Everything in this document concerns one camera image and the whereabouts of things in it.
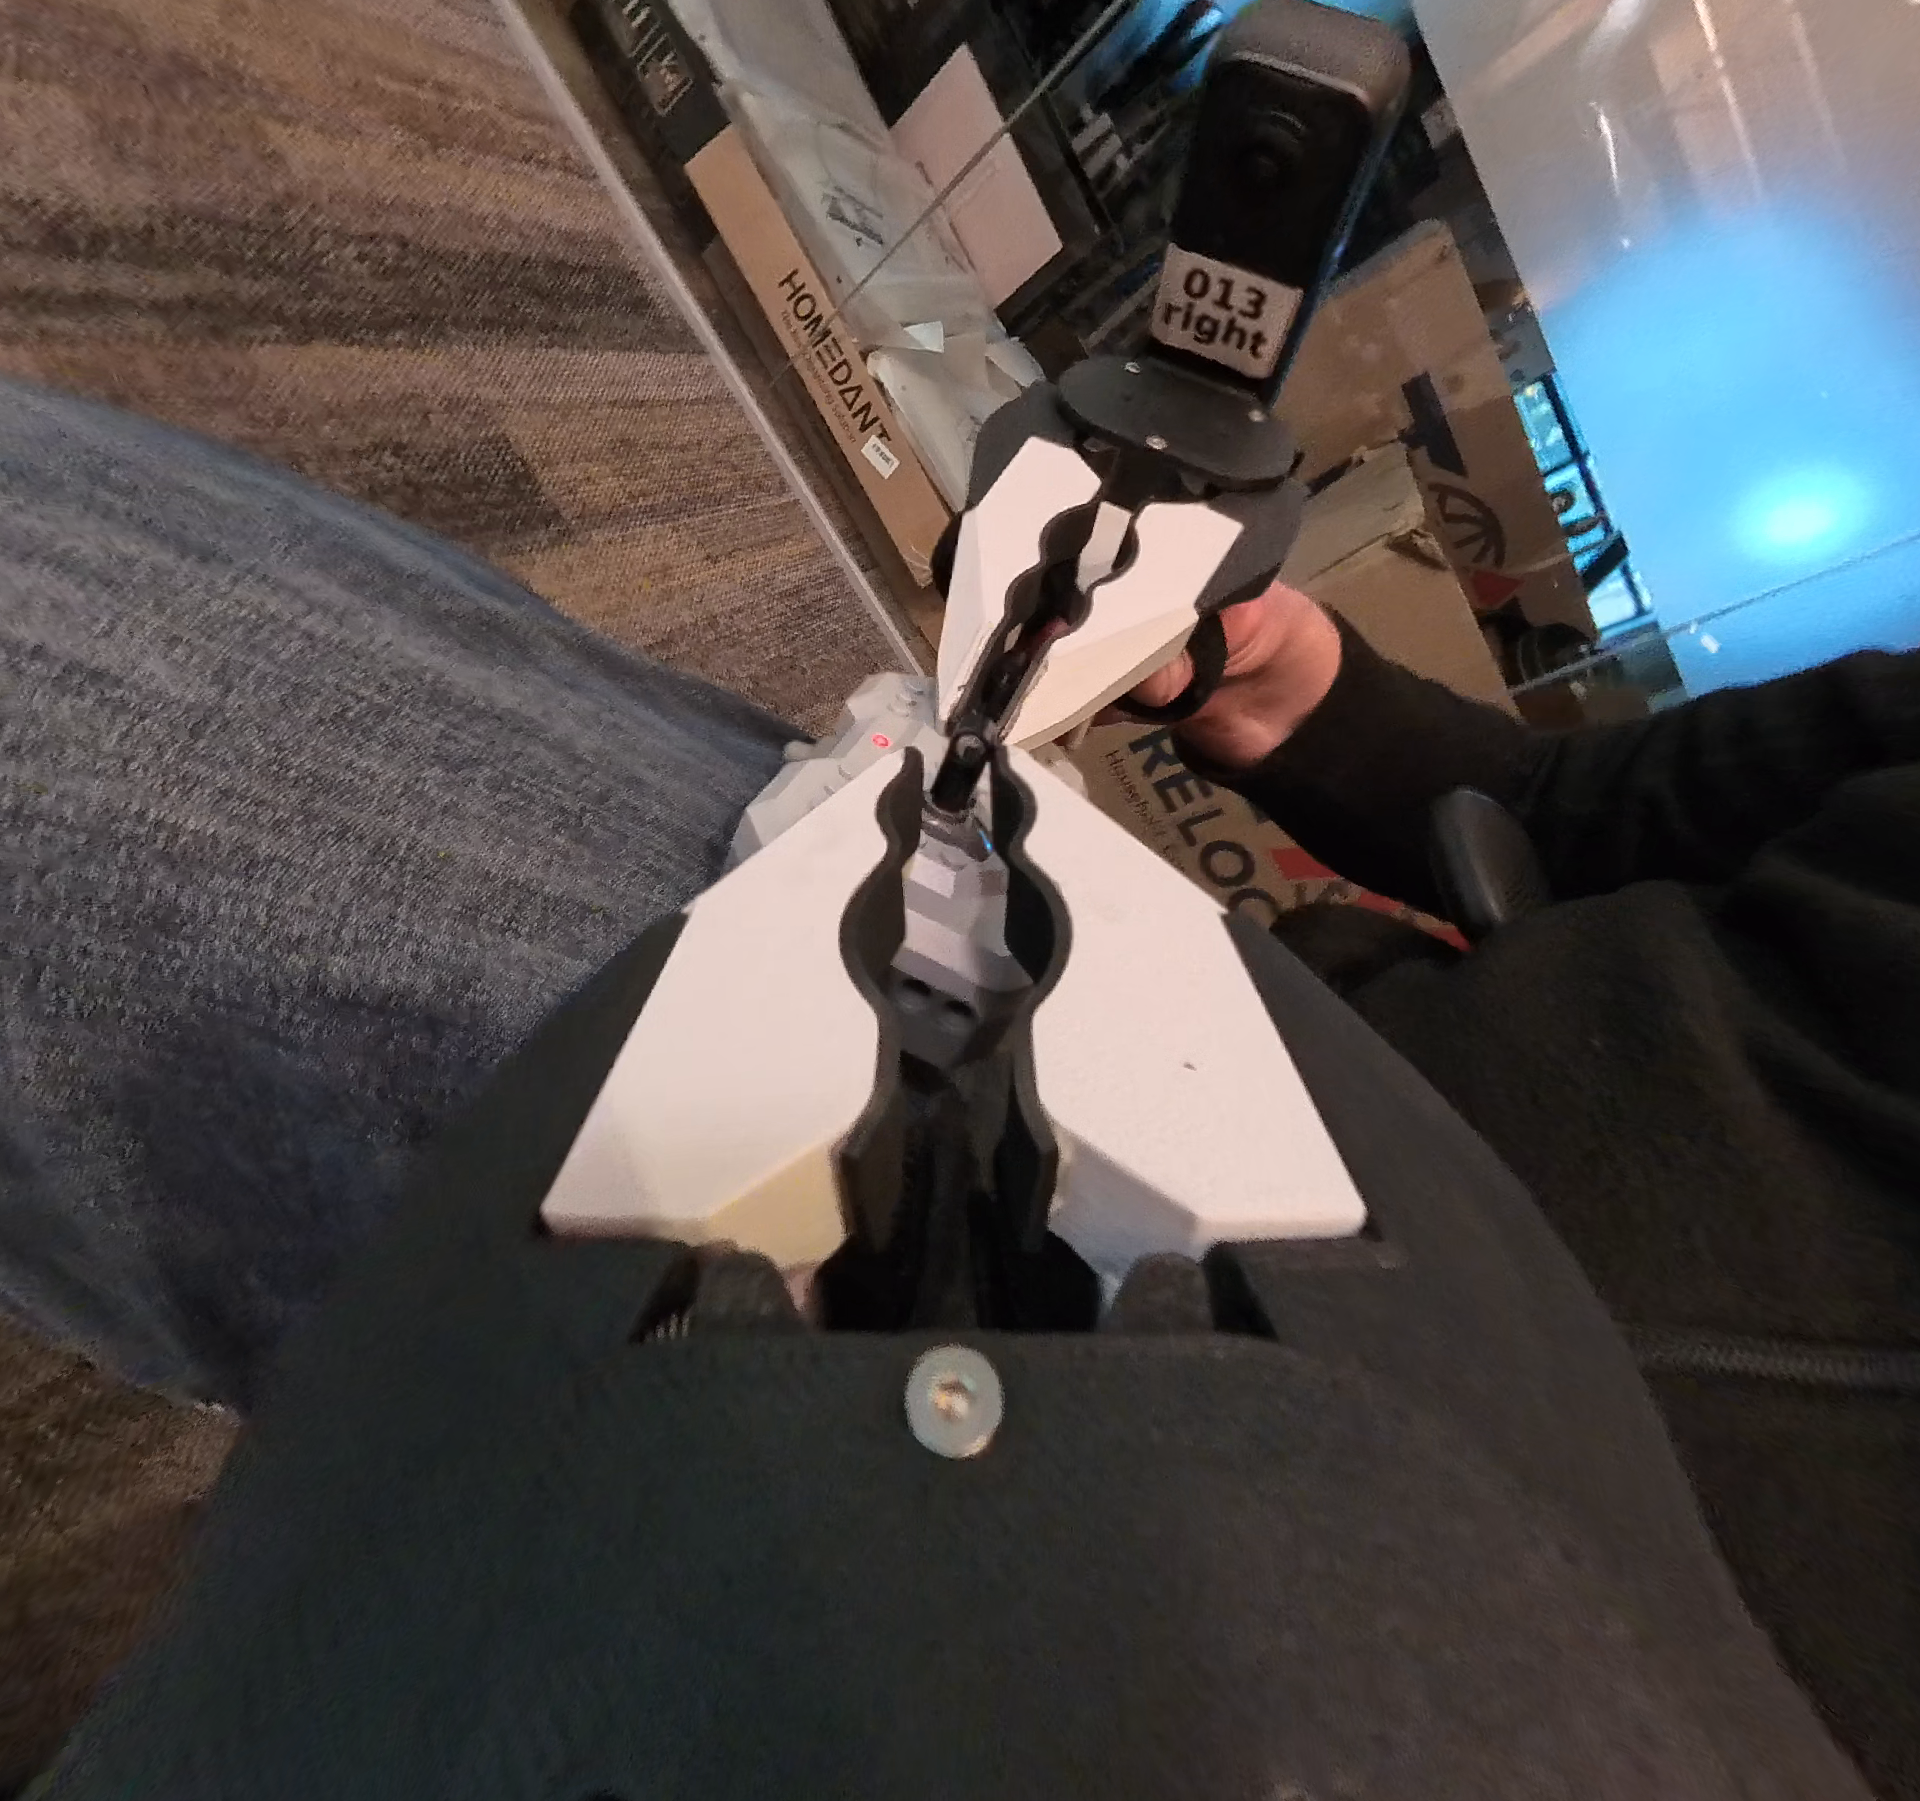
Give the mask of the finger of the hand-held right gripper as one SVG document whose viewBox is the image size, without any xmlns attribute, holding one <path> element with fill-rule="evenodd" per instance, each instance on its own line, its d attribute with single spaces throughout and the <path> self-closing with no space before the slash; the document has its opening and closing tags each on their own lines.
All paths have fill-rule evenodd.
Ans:
<svg viewBox="0 0 1920 1801">
<path fill-rule="evenodd" d="M 1112 703 L 1112 503 L 1076 446 L 1019 446 L 957 522 L 934 673 L 943 736 L 1063 736 Z"/>
<path fill-rule="evenodd" d="M 1006 714 L 1006 745 L 1035 748 L 1085 726 L 1191 638 L 1203 595 L 1246 533 L 1217 504 L 1094 501 L 1086 547 L 1068 563 L 1063 627 L 1035 651 Z"/>
</svg>

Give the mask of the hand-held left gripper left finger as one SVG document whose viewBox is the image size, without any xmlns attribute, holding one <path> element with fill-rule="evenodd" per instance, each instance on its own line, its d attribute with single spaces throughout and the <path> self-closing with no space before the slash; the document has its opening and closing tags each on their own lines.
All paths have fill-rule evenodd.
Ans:
<svg viewBox="0 0 1920 1801">
<path fill-rule="evenodd" d="M 556 1239 L 730 1246 L 816 1270 L 851 1235 L 837 1154 L 866 1109 L 882 1029 L 844 925 L 885 868 L 890 753 L 690 900 L 663 970 L 545 1191 Z"/>
</svg>

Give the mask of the flat white packaged boxes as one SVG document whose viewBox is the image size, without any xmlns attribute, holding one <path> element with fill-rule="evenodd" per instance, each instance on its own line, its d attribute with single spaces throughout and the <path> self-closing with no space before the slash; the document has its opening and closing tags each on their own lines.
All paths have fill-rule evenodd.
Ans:
<svg viewBox="0 0 1920 1801">
<path fill-rule="evenodd" d="M 972 54 L 884 120 L 826 0 L 588 0 L 902 595 L 988 418 L 1037 379 L 999 307 L 1061 254 Z"/>
</svg>

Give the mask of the grey remote controller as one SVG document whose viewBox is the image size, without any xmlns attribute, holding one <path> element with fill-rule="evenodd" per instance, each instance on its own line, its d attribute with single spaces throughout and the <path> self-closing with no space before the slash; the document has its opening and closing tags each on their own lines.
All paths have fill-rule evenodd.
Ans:
<svg viewBox="0 0 1920 1801">
<path fill-rule="evenodd" d="M 745 808 L 726 870 L 776 841 L 806 815 L 863 776 L 882 758 L 915 748 L 923 776 L 946 758 L 929 678 L 882 673 L 846 701 L 831 734 L 793 738 L 778 775 Z M 902 1046 L 934 1068 L 988 1052 L 1030 978 L 1006 949 L 1009 877 L 986 816 L 927 812 L 918 850 L 902 871 L 902 943 L 890 968 L 890 997 L 902 1014 Z"/>
</svg>

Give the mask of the open-flap cardboard box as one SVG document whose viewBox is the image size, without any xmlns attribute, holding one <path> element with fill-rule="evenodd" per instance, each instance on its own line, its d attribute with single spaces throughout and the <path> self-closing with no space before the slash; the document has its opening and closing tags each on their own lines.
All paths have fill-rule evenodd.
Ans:
<svg viewBox="0 0 1920 1801">
<path fill-rule="evenodd" d="M 1307 494 L 1280 578 L 1417 678 L 1544 733 L 1592 726 L 1592 703 L 1580 682 L 1516 693 L 1503 676 L 1466 591 L 1429 527 L 1400 446 L 1352 457 L 1325 487 Z"/>
</svg>

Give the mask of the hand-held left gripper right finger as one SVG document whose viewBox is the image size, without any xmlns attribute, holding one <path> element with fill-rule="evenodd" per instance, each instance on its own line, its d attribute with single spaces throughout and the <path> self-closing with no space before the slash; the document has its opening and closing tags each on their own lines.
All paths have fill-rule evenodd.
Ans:
<svg viewBox="0 0 1920 1801">
<path fill-rule="evenodd" d="M 1365 1203 L 1228 914 L 1053 770 L 1009 753 L 1006 773 L 1068 932 L 1032 1016 L 1051 1232 L 1110 1288 L 1151 1258 L 1356 1239 Z"/>
</svg>

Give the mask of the person's right hand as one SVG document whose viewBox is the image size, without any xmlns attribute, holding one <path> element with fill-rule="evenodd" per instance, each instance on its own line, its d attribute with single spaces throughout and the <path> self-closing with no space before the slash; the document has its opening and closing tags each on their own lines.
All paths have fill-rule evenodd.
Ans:
<svg viewBox="0 0 1920 1801">
<path fill-rule="evenodd" d="M 1222 609 L 1186 648 L 1116 705 L 1137 721 L 1173 728 L 1177 745 L 1215 775 L 1261 764 L 1332 693 L 1341 661 L 1340 630 L 1307 593 L 1280 581 Z M 1171 706 L 1197 687 L 1199 657 L 1219 654 L 1219 676 L 1191 716 Z"/>
</svg>

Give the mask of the person's right forearm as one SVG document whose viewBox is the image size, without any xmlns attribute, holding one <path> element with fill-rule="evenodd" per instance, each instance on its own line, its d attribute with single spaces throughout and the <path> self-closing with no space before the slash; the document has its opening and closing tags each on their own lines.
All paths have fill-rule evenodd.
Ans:
<svg viewBox="0 0 1920 1801">
<path fill-rule="evenodd" d="M 1322 864 L 1427 907 L 1430 808 L 1471 789 L 1561 900 L 1679 883 L 1742 925 L 1916 921 L 1917 657 L 1855 654 L 1664 714 L 1550 734 L 1340 629 L 1332 693 L 1243 781 Z"/>
</svg>

